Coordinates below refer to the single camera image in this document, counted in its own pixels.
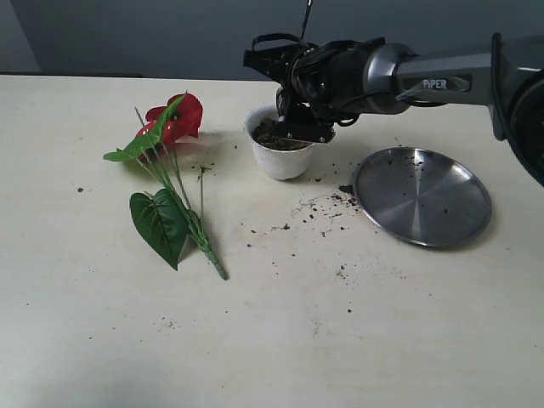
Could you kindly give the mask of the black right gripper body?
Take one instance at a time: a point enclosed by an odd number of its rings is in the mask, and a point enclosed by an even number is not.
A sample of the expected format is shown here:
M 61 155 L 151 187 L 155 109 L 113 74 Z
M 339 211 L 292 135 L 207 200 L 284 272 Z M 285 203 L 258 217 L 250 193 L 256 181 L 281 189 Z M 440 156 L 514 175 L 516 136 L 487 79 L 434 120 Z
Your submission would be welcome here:
M 280 86 L 290 87 L 292 116 L 312 116 L 318 123 L 351 123 L 359 113 L 346 110 L 363 94 L 362 71 L 374 42 L 332 41 L 317 45 L 289 40 L 286 45 L 258 49 L 254 40 L 243 65 Z

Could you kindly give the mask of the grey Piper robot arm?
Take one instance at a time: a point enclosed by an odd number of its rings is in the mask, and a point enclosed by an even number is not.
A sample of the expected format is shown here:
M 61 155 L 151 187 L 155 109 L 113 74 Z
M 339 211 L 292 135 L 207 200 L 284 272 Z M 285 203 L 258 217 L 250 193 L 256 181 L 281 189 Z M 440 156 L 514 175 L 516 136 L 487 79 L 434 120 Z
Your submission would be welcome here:
M 368 42 L 305 42 L 291 34 L 256 37 L 245 67 L 279 85 L 282 139 L 327 144 L 335 127 L 363 115 L 398 115 L 410 107 L 484 106 L 493 134 L 507 141 L 535 180 L 543 179 L 543 39 L 417 54 L 379 37 Z

